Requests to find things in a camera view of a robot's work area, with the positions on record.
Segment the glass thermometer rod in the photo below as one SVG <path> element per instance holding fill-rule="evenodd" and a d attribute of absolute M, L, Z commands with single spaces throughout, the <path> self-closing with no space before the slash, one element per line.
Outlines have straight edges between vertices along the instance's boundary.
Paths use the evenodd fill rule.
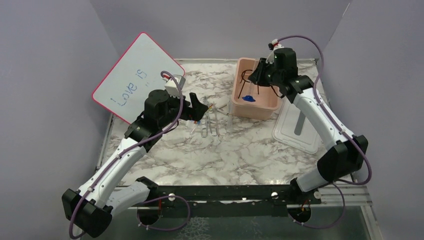
<path fill-rule="evenodd" d="M 219 137 L 220 136 L 220 128 L 219 128 L 220 120 L 218 118 L 218 108 L 216 107 L 215 104 L 213 104 L 213 112 L 214 112 L 214 118 L 215 118 L 215 135 Z"/>

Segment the clay pipe triangle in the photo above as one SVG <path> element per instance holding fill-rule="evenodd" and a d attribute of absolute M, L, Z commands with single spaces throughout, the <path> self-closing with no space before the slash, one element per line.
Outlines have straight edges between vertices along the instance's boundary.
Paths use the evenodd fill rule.
<path fill-rule="evenodd" d="M 228 96 L 213 99 L 211 101 L 212 109 L 226 116 L 229 113 L 229 107 L 228 107 L 229 102 L 230 102 L 230 98 Z"/>

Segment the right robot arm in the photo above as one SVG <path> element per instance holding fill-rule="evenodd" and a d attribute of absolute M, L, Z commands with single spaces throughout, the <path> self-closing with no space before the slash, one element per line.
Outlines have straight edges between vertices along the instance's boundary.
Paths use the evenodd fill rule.
<path fill-rule="evenodd" d="M 312 79 L 299 74 L 292 48 L 275 49 L 271 57 L 261 57 L 248 80 L 261 87 L 278 87 L 282 96 L 309 120 L 327 150 L 315 168 L 290 181 L 289 199 L 300 204 L 315 189 L 360 170 L 368 140 L 345 127 L 328 109 Z"/>

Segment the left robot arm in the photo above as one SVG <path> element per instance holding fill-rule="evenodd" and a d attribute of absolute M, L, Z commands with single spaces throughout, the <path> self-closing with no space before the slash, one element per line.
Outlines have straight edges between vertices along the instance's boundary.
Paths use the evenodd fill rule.
<path fill-rule="evenodd" d="M 200 121 L 209 107 L 197 95 L 186 100 L 180 92 L 153 90 L 144 102 L 141 114 L 129 125 L 120 144 L 106 163 L 78 189 L 67 189 L 61 196 L 65 217 L 69 220 L 70 239 L 89 235 L 99 237 L 115 215 L 137 202 L 152 205 L 157 191 L 144 183 L 123 190 L 114 189 L 130 168 L 143 158 L 163 135 L 180 120 Z"/>

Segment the pink plastic bin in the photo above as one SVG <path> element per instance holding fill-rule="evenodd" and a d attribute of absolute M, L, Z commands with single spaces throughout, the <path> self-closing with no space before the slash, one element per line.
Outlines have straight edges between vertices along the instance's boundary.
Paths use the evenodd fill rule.
<path fill-rule="evenodd" d="M 255 85 L 253 97 L 255 102 L 247 102 L 242 97 L 247 93 L 249 84 L 247 83 L 239 98 L 242 88 L 241 74 L 244 70 L 255 70 L 258 59 L 241 57 L 236 64 L 236 72 L 231 93 L 233 115 L 237 117 L 250 118 L 255 120 L 268 120 L 271 115 L 279 109 L 282 99 L 276 94 L 277 87 L 265 87 Z"/>

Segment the white plastic bin lid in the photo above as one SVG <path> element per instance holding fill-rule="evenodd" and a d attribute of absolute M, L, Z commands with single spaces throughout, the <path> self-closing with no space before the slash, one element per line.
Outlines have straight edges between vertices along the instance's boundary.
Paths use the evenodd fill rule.
<path fill-rule="evenodd" d="M 287 99 L 282 101 L 272 136 L 276 141 L 308 154 L 315 154 L 321 143 L 310 121 Z"/>

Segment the white board with pink frame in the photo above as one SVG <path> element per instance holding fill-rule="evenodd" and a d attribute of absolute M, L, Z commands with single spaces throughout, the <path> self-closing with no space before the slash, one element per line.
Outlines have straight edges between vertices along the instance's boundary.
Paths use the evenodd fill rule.
<path fill-rule="evenodd" d="M 92 93 L 92 99 L 131 124 L 153 90 L 163 90 L 161 72 L 185 75 L 184 68 L 155 40 L 141 32 Z"/>

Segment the black metal base rail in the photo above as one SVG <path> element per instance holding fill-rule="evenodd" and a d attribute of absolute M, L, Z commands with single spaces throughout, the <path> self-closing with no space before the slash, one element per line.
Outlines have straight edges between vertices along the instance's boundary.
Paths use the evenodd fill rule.
<path fill-rule="evenodd" d="M 313 192 L 295 197 L 287 184 L 273 185 L 160 185 L 148 200 L 139 201 L 136 214 L 148 218 L 287 217 L 288 208 L 319 205 Z"/>

